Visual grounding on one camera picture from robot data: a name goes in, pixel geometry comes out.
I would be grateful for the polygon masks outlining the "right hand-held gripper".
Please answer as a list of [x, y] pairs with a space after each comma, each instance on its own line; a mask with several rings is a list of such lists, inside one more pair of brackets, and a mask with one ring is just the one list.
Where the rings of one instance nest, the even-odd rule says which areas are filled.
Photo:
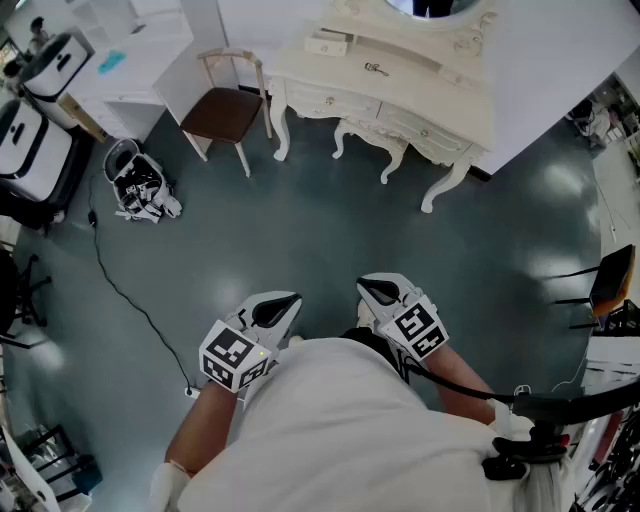
[[[448, 342], [436, 305], [399, 273], [370, 273], [356, 281], [361, 298], [379, 323], [379, 332], [415, 360], [424, 360]], [[400, 308], [400, 300], [409, 300]]]

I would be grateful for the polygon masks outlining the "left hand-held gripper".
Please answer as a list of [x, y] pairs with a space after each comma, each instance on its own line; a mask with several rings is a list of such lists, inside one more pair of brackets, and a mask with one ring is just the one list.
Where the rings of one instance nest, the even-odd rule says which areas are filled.
[[278, 344], [302, 306], [295, 292], [264, 292], [248, 297], [225, 320], [217, 320], [198, 351], [200, 371], [225, 390], [242, 396], [265, 377], [278, 357]]

